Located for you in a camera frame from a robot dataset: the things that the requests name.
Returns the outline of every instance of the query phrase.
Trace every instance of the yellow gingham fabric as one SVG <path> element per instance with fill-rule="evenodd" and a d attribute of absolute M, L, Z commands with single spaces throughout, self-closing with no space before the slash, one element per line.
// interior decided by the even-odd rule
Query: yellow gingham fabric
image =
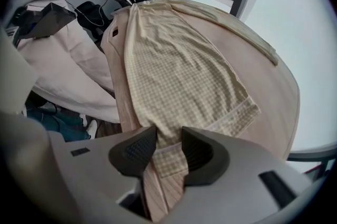
<path fill-rule="evenodd" d="M 141 126 L 158 128 L 162 178 L 187 169 L 182 126 L 234 137 L 260 113 L 227 60 L 168 3 L 132 6 L 124 61 Z"/>

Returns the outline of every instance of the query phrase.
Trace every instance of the shoe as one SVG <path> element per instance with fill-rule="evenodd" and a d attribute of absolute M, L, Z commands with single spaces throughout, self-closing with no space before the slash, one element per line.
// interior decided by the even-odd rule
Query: shoe
<path fill-rule="evenodd" d="M 97 132 L 97 121 L 92 120 L 86 129 L 86 132 L 90 135 L 90 140 L 94 139 L 96 137 Z"/>
<path fill-rule="evenodd" d="M 86 115 L 84 113 L 80 113 L 80 118 L 82 118 L 83 126 L 86 127 L 88 125 L 88 121 L 86 120 Z"/>

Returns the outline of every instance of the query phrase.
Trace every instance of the cable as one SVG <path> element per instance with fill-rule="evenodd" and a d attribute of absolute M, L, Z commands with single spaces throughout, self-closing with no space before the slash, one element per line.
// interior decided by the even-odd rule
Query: cable
<path fill-rule="evenodd" d="M 102 19 L 102 22 L 103 22 L 103 24 L 95 24 L 95 23 L 93 23 L 92 21 L 90 21 L 89 19 L 88 19 L 88 17 L 87 16 L 85 16 L 80 10 L 78 10 L 73 4 L 71 4 L 71 3 L 69 3 L 67 0 L 66 0 L 66 2 L 69 4 L 69 5 L 71 5 L 71 7 L 73 7 L 75 10 L 77 10 L 79 13 L 81 13 L 90 23 L 92 23 L 93 25 L 96 25 L 96 26 L 104 26 L 104 20 L 103 20 L 103 18 L 102 18 L 102 14 L 101 14 L 101 8 L 102 7 L 104 7 L 104 5 L 106 4 L 106 2 L 107 2 L 108 0 L 106 0 L 105 2 L 104 2 L 104 4 L 102 5 L 102 6 L 100 6 L 100 8 L 98 9 L 98 12 L 99 12 L 99 14 L 100 14 L 100 17 L 101 17 L 101 19 Z"/>

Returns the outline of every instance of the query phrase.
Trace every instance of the wooden table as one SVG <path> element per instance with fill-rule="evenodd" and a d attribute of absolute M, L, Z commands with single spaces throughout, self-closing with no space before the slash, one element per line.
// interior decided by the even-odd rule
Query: wooden table
<path fill-rule="evenodd" d="M 141 127 L 132 106 L 124 67 L 128 14 L 127 8 L 117 11 L 102 40 L 102 48 L 111 70 L 123 132 Z M 262 113 L 240 138 L 258 143 L 275 156 L 287 159 L 300 110 L 299 88 L 288 67 L 281 59 L 278 66 L 274 66 L 247 41 L 218 25 L 187 14 L 182 15 L 224 55 L 245 85 L 248 94 L 261 109 Z M 118 34 L 112 37 L 114 30 L 118 30 Z M 146 168 L 144 189 L 153 221 L 159 221 L 168 214 L 180 199 L 185 175 L 181 173 L 161 179 L 152 163 Z"/>

